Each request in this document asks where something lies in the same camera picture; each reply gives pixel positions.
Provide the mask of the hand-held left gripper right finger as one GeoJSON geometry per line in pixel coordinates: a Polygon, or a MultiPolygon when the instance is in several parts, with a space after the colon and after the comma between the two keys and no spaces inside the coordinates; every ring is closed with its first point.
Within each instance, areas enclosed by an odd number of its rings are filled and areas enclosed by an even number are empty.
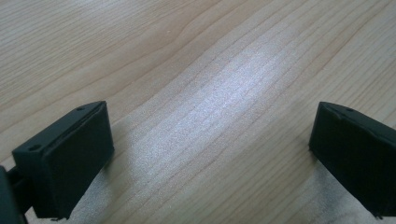
{"type": "Polygon", "coordinates": [[[321,102],[309,149],[374,217],[396,217],[396,130],[352,108],[321,102]]]}

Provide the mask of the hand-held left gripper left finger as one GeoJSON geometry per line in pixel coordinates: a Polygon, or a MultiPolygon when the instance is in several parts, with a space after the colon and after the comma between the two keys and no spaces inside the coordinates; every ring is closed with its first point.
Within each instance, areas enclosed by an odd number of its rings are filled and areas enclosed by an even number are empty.
{"type": "Polygon", "coordinates": [[[11,183],[21,210],[69,218],[113,153],[106,102],[71,110],[12,151],[11,183]]]}

